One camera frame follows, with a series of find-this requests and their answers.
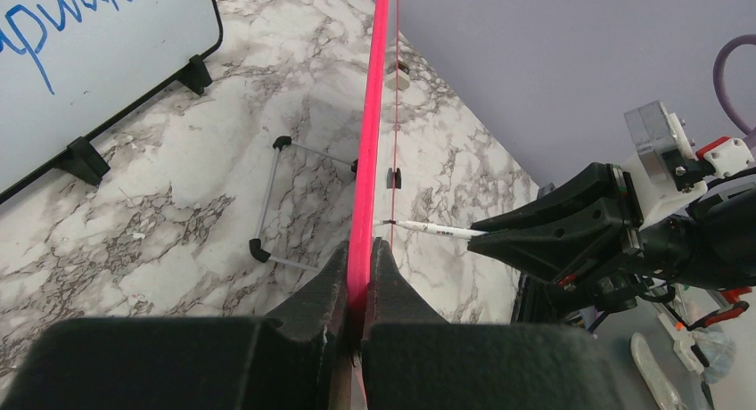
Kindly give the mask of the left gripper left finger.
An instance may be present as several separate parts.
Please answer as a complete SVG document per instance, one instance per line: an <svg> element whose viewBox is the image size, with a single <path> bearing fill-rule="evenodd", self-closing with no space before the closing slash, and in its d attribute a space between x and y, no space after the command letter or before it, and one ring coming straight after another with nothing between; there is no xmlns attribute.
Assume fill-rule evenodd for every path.
<svg viewBox="0 0 756 410"><path fill-rule="evenodd" d="M263 316L80 317L33 343L5 409L326 409L349 245Z"/></svg>

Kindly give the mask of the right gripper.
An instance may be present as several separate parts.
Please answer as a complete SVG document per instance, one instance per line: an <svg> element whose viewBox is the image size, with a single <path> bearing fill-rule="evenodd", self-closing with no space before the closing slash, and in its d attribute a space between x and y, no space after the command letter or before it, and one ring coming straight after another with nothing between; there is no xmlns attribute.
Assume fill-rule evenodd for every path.
<svg viewBox="0 0 756 410"><path fill-rule="evenodd" d="M540 252L551 267L560 267L558 283L579 283L566 291L543 287L548 313L572 313L593 307L619 313L639 299L668 303L673 290L649 294L652 279L705 290L732 291L755 284L755 191L724 200L697 199L684 216L640 225L638 209L621 197L629 195L629 174L616 165L593 162L565 184L535 201L498 216L477 221L467 249L515 268L526 249ZM565 234L553 238L554 228Z"/></svg>

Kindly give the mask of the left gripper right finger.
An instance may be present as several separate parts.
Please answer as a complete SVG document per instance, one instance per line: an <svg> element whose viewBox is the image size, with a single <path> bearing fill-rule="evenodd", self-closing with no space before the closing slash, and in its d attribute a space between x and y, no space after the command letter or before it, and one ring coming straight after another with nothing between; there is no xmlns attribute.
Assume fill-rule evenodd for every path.
<svg viewBox="0 0 756 410"><path fill-rule="evenodd" d="M453 324L374 241L361 343L370 409L622 409L605 353L550 324Z"/></svg>

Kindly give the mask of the pink framed whiteboard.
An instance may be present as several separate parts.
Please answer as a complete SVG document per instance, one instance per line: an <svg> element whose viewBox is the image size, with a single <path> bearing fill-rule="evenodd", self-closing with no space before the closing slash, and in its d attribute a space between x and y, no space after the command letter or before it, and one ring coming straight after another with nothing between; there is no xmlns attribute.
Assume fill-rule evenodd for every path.
<svg viewBox="0 0 756 410"><path fill-rule="evenodd" d="M349 355L366 325L374 194L391 0L374 0L352 226L321 271L267 313L252 355L245 409L328 409L350 402Z"/></svg>

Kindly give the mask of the white whiteboard marker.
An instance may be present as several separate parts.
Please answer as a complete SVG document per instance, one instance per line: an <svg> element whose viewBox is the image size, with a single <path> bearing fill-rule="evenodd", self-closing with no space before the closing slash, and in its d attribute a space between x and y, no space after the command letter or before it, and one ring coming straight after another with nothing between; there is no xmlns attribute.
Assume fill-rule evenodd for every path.
<svg viewBox="0 0 756 410"><path fill-rule="evenodd" d="M416 222L409 220L382 220L377 225L393 225L408 231L445 236L452 239L470 241L472 238L486 234L484 231L467 228L453 227L449 225L437 225L433 223Z"/></svg>

